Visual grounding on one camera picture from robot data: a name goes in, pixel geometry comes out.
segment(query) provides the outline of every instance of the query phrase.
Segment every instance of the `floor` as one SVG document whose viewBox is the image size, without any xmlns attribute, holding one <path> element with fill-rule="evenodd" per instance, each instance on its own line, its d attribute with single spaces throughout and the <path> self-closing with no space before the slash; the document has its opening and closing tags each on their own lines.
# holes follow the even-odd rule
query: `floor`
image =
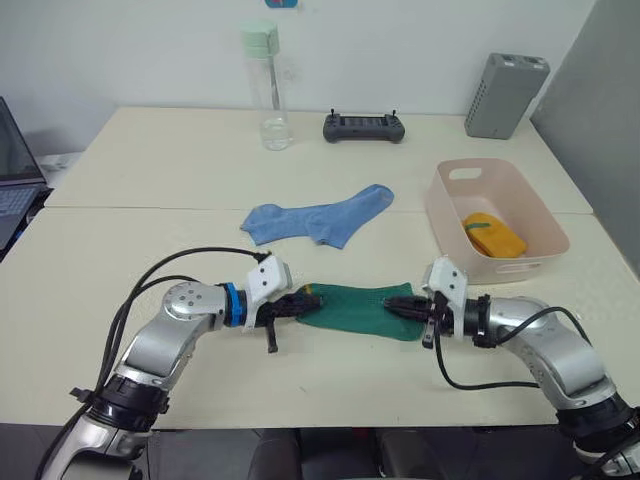
<svg viewBox="0 0 640 480">
<path fill-rule="evenodd" d="M 0 478 L 30 479 L 56 427 L 0 424 Z M 582 468 L 556 427 L 424 428 L 450 480 L 567 480 Z M 137 464 L 153 480 L 244 480 L 260 430 L 155 432 Z M 302 429 L 305 480 L 377 477 L 362 429 Z"/>
</svg>

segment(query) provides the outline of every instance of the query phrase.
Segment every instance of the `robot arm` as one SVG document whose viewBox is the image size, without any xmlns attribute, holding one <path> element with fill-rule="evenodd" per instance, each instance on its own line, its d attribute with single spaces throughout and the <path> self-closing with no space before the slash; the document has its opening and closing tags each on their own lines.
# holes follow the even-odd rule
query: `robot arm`
<svg viewBox="0 0 640 480">
<path fill-rule="evenodd" d="M 95 393 L 88 411 L 65 437 L 43 478 L 68 478 L 74 459 L 87 452 L 120 460 L 139 457 L 157 416 L 169 408 L 169 392 L 204 333 L 222 325 L 244 325 L 245 329 L 265 326 L 269 351 L 277 351 L 275 317 L 294 316 L 320 306 L 317 297 L 306 294 L 268 302 L 290 287 L 287 265 L 269 256 L 249 272 L 244 290 L 236 290 L 230 283 L 199 282 L 183 282 L 169 289 L 160 312 L 136 334 L 106 386 Z M 114 478 L 129 478 L 125 470 L 115 471 Z"/>
<path fill-rule="evenodd" d="M 425 275 L 427 298 L 391 298 L 385 307 L 427 323 L 426 348 L 432 348 L 435 336 L 442 333 L 456 339 L 471 337 L 481 348 L 502 345 L 515 354 L 557 410 L 561 431 L 574 440 L 585 463 L 595 464 L 605 452 L 638 435 L 637 412 L 616 392 L 586 335 L 583 338 L 566 328 L 552 311 L 564 309 L 549 309 L 545 303 L 526 297 L 467 299 L 466 288 L 464 272 L 442 257 Z M 524 329 L 518 328 L 534 315 L 539 318 Z M 611 477 L 639 473 L 640 441 L 620 449 L 601 470 Z"/>
</svg>

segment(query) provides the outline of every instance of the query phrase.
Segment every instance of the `blue ring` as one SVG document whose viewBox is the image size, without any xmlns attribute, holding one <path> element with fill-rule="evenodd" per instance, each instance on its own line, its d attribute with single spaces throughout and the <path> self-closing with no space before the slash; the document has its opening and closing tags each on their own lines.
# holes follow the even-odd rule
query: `blue ring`
<svg viewBox="0 0 640 480">
<path fill-rule="evenodd" d="M 244 308 L 240 303 L 240 297 L 233 283 L 227 283 L 227 291 L 231 297 L 231 326 L 237 327 L 240 325 L 240 320 L 244 314 Z"/>
</svg>

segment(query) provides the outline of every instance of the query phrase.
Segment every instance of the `water bottle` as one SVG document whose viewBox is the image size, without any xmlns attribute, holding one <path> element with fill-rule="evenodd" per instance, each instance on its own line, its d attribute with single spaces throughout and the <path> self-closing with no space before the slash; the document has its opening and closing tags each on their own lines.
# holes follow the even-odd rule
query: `water bottle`
<svg viewBox="0 0 640 480">
<path fill-rule="evenodd" d="M 283 150 L 291 143 L 278 68 L 278 27 L 262 20 L 244 25 L 242 43 L 256 110 L 260 114 L 262 144 L 269 150 Z"/>
</svg>

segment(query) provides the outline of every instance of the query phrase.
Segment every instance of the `black remote controller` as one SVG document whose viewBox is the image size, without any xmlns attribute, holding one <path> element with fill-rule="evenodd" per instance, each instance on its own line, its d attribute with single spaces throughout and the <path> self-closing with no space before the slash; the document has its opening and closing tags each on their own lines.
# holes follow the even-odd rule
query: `black remote controller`
<svg viewBox="0 0 640 480">
<path fill-rule="evenodd" d="M 383 117 L 343 117 L 335 113 L 324 120 L 322 134 L 327 142 L 337 142 L 342 138 L 382 139 L 398 143 L 404 137 L 404 126 L 394 110 Z"/>
</svg>

